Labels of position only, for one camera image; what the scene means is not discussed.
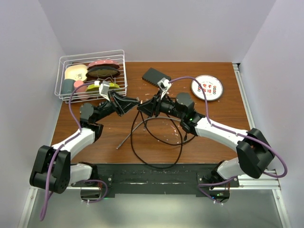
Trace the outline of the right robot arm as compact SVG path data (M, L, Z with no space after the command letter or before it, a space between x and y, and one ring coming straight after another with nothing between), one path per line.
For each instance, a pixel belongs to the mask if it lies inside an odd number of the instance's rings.
M180 119L180 125L186 133L205 137L229 147L237 153L237 157L229 161L221 161L201 184L221 187L236 176L246 174L258 179L264 173L274 154L268 149L268 142L256 128L250 131L240 130L208 120L194 108L194 101L188 93L179 93L173 101L168 96L156 94L152 99L143 102L138 110L149 117L160 113Z

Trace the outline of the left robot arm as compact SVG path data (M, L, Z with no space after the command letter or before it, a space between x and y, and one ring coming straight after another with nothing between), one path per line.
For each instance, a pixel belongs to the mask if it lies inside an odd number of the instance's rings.
M124 97L114 91L109 92L108 97L98 106L90 103L81 105L80 128L64 141L38 149L29 178L31 186L61 194L67 186L79 181L87 186L97 184L98 174L94 165L72 165L71 160L100 138L104 126L98 124L99 120L112 113L122 116L140 103L137 98Z

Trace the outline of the black network switch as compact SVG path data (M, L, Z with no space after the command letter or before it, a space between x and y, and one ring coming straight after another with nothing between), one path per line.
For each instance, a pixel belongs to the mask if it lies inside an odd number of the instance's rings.
M154 68L149 68L142 76L142 80L148 82L149 84L155 87L158 87L158 82L163 78L171 81L171 77Z

